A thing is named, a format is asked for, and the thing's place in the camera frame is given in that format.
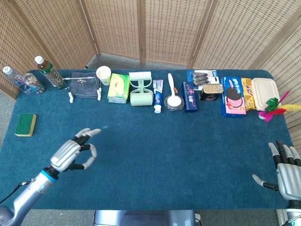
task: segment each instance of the green tea bottle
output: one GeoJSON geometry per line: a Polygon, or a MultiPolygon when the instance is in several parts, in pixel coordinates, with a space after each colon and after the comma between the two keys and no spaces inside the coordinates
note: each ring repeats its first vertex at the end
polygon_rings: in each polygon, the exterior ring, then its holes
{"type": "Polygon", "coordinates": [[[39,71],[43,75],[45,75],[45,77],[51,82],[51,84],[55,88],[64,89],[66,87],[63,78],[53,67],[52,63],[48,62],[47,60],[44,60],[41,56],[36,56],[34,60],[38,64],[39,71]]]}

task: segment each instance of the robotic hand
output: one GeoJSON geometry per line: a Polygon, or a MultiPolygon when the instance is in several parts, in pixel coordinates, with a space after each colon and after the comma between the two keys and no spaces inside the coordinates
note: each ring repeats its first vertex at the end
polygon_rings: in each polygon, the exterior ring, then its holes
{"type": "Polygon", "coordinates": [[[73,139],[68,140],[63,144],[51,157],[50,166],[45,167],[36,178],[31,181],[20,183],[10,195],[12,195],[20,186],[28,186],[14,200],[14,212],[6,206],[0,206],[0,226],[20,226],[25,215],[30,211],[34,204],[48,191],[53,183],[58,180],[59,173],[67,170],[87,169],[97,157],[97,150],[94,145],[85,145],[84,143],[100,131],[100,129],[90,130],[88,128],[81,130],[73,139]],[[83,164],[75,164],[77,156],[85,150],[91,150],[92,156],[83,164]]]}
{"type": "Polygon", "coordinates": [[[276,141],[278,150],[273,143],[269,147],[273,154],[278,185],[262,181],[253,174],[253,179],[260,186],[279,191],[288,201],[286,207],[288,221],[283,226],[301,226],[301,159],[294,147],[282,145],[276,141]]]}

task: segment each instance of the white bottle cap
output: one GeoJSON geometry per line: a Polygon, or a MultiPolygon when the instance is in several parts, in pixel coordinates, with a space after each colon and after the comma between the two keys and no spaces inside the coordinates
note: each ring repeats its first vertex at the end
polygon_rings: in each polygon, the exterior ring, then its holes
{"type": "Polygon", "coordinates": [[[9,66],[4,67],[2,70],[7,75],[10,75],[13,72],[13,69],[11,69],[9,66]]]}
{"type": "Polygon", "coordinates": [[[154,108],[155,108],[155,113],[159,114],[161,113],[161,105],[155,105],[154,108]]]}
{"type": "Polygon", "coordinates": [[[34,60],[39,65],[42,64],[42,63],[44,63],[44,59],[41,56],[36,56],[34,60]]]}

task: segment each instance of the biscuit box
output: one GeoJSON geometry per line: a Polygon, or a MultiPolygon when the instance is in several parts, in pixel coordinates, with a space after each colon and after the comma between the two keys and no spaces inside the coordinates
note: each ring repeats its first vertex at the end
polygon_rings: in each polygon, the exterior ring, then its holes
{"type": "Polygon", "coordinates": [[[242,118],[246,114],[245,99],[241,78],[222,77],[222,117],[242,118]]]}

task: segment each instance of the table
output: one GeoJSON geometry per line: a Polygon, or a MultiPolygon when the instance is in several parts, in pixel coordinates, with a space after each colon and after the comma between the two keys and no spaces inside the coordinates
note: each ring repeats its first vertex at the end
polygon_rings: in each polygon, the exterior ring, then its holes
{"type": "MultiPolygon", "coordinates": [[[[93,70],[60,70],[62,76],[93,70]]],[[[129,71],[112,70],[127,74],[129,71]]],[[[150,70],[153,79],[164,79],[163,98],[170,94],[167,74],[172,73],[182,95],[186,70],[150,70]]],[[[152,106],[132,107],[102,100],[75,98],[67,90],[46,85],[44,94],[20,94],[0,153],[1,196],[21,181],[36,176],[50,157],[82,128],[101,128],[90,143],[98,158],[87,170],[68,171],[35,209],[84,210],[199,210],[283,209],[279,193],[258,186],[252,179],[276,182],[268,142],[291,145],[283,116],[269,123],[256,111],[246,117],[221,117],[221,101],[199,102],[196,113],[171,112],[164,106],[155,114],[152,106]],[[20,113],[37,114],[32,137],[17,137],[20,113]]],[[[218,70],[222,76],[272,78],[264,70],[218,70]]],[[[77,162],[87,159],[82,154],[77,162]]],[[[6,205],[12,205],[13,195],[6,205]]]]}

